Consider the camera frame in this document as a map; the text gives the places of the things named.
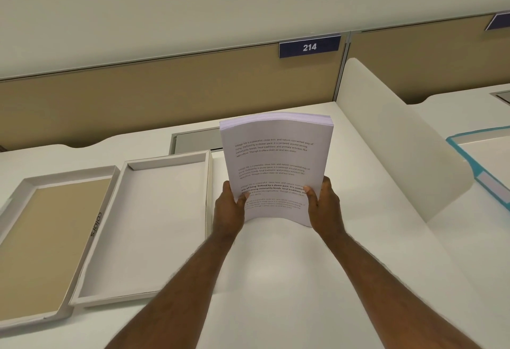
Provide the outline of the person's left forearm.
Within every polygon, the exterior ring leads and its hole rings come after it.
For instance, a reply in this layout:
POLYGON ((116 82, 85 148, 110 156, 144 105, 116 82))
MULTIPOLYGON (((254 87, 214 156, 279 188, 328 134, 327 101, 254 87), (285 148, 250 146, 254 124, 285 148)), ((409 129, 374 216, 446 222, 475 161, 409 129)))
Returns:
POLYGON ((196 349, 220 270, 239 231, 214 230, 105 349, 196 349))

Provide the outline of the white curved desk divider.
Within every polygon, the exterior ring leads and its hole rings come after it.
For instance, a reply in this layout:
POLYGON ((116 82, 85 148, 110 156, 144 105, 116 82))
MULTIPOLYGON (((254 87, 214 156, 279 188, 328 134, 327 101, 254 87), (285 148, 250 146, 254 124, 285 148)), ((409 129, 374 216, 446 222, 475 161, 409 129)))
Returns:
POLYGON ((468 161, 357 58, 336 102, 425 222, 474 184, 468 161))

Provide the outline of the person's right hand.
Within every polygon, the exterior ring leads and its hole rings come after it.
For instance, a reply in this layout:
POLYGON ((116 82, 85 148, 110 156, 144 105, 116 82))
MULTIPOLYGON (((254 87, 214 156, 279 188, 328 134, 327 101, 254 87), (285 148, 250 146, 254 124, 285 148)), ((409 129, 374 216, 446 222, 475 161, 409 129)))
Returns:
POLYGON ((312 228, 326 243, 345 236, 346 230, 342 220, 340 200, 334 192, 331 181, 323 177, 320 192, 317 194, 319 204, 317 208, 309 208, 309 221, 312 228))

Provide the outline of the white box lid tan inside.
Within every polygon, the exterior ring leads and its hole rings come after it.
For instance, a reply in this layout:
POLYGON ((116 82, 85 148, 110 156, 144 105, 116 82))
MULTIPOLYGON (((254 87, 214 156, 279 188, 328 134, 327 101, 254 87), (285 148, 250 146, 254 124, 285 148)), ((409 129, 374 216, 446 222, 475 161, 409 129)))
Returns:
POLYGON ((0 332, 63 320, 120 170, 21 180, 0 208, 0 332))

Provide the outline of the tan partition panel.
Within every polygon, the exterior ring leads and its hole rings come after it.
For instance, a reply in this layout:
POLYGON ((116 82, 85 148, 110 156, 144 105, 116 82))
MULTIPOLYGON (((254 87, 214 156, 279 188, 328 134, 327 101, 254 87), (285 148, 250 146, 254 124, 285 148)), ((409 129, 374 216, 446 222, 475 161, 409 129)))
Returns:
POLYGON ((357 58, 407 103, 510 83, 510 28, 485 31, 494 14, 352 33, 357 58))
POLYGON ((119 134, 331 102, 337 50, 279 44, 0 80, 0 151, 85 147, 119 134))

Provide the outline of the empty white cardboard box tray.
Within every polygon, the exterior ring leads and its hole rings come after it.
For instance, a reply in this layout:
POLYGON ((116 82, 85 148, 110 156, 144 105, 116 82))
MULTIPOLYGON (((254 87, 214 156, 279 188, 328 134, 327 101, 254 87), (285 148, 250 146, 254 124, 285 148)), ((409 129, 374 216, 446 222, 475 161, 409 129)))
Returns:
POLYGON ((211 151, 124 163, 70 304, 149 299, 211 234, 211 151))

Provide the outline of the person's right forearm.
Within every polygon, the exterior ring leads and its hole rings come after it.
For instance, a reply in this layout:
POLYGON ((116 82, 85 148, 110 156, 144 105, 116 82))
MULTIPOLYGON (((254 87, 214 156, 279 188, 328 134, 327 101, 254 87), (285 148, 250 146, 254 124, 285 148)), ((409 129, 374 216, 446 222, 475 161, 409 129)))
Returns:
POLYGON ((385 349, 443 349, 444 321, 345 232, 322 237, 385 349))

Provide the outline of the stack of printed white paper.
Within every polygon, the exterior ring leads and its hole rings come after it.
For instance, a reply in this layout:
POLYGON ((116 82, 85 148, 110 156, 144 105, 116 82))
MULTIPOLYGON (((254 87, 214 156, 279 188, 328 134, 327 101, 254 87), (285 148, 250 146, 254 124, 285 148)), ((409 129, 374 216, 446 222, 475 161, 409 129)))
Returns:
POLYGON ((284 218, 311 227, 309 186, 323 182, 334 122, 329 115, 290 112, 221 120, 222 149, 235 199, 245 192, 245 220, 284 218))

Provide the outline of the blue number sign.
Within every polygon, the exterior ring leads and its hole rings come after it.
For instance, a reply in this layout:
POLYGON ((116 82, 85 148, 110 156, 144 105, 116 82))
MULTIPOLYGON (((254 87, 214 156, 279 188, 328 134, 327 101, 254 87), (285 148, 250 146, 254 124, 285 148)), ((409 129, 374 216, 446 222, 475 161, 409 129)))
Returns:
POLYGON ((338 51, 341 33, 302 37, 278 43, 278 58, 289 58, 338 51))

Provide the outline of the grey metal partition post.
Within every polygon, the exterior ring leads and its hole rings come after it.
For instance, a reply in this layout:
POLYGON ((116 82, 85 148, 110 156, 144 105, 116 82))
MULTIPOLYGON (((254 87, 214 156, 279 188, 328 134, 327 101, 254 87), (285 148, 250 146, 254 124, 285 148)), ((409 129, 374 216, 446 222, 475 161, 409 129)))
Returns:
POLYGON ((341 65, 340 65, 340 69, 339 69, 337 83, 335 85, 335 93, 334 93, 334 96, 333 96, 333 101, 334 102, 338 98, 342 76, 343 76, 343 72, 344 72, 345 65, 346 65, 347 58, 348 58, 348 52, 349 52, 349 47, 350 47, 351 38, 352 38, 352 31, 346 32, 345 37, 346 37, 346 40, 345 40, 345 45, 344 45, 343 52, 342 52, 341 65))

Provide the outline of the person's left hand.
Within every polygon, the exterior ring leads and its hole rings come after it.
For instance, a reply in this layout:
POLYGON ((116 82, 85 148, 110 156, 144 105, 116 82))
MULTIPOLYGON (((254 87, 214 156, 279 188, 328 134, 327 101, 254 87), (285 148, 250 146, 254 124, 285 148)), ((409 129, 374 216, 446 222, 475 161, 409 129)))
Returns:
MULTIPOLYGON (((249 195, 249 192, 244 192, 240 197, 249 197, 249 195)), ((234 198, 230 182, 226 180, 215 202, 212 235, 232 240, 237 237, 245 223, 245 212, 238 213, 235 210, 237 200, 234 198)))

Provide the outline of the teal edged white box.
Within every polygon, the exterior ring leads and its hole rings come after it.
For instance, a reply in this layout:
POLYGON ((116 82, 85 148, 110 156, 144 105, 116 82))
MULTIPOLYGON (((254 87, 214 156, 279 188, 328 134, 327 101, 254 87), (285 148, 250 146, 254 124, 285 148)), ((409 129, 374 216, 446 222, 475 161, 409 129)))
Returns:
POLYGON ((510 126, 459 133, 446 141, 468 161, 475 180, 510 212, 510 126))

